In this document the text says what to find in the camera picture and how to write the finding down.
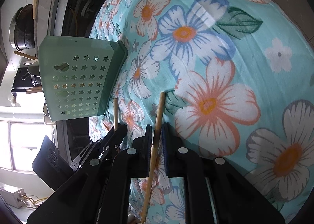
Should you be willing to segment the bamboo chopstick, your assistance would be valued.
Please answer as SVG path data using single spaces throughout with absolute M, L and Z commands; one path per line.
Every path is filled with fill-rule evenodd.
M 26 90 L 26 94 L 39 93 L 42 92 L 42 87 L 33 87 Z
M 118 129 L 119 126 L 119 106 L 118 106 L 118 98 L 113 99 L 113 110 L 114 110 L 114 131 Z
M 160 92 L 159 106 L 158 106 L 157 115 L 156 115 L 153 143 L 152 143 L 152 148 L 151 148 L 150 170 L 149 170 L 149 176 L 147 178 L 147 185 L 146 185 L 146 190 L 145 190 L 145 199 L 144 199 L 144 204 L 143 204 L 141 223 L 146 222 L 147 209 L 150 202 L 152 183 L 153 183 L 153 178 L 154 178 L 154 169 L 155 169 L 156 158 L 158 154 L 159 139 L 160 139 L 161 127 L 162 127 L 164 103 L 165 103 L 165 92 Z
M 28 55 L 28 54 L 25 54 L 25 53 L 20 52 L 20 51 L 14 51 L 13 53 L 14 53 L 15 55 L 18 55 L 18 56 L 20 56 L 20 57 L 26 58 L 26 59 L 28 59 L 28 60 L 37 60 L 36 57 L 31 56 L 31 55 Z

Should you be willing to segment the green plastic utensil holder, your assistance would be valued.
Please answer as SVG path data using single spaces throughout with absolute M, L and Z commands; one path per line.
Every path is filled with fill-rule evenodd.
M 46 36 L 38 60 L 51 120 L 103 115 L 127 54 L 121 41 Z

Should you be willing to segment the floral turquoise quilt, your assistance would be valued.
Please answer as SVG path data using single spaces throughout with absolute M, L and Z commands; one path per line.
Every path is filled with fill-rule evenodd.
M 271 0 L 106 0 L 90 37 L 128 57 L 111 94 L 121 148 L 163 118 L 200 156 L 222 156 L 294 223 L 313 191 L 313 50 Z

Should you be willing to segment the large black stock pot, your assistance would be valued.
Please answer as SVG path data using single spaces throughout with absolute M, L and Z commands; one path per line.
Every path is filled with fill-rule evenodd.
M 8 36 L 11 46 L 22 51 L 35 48 L 33 5 L 19 8 L 10 23 Z

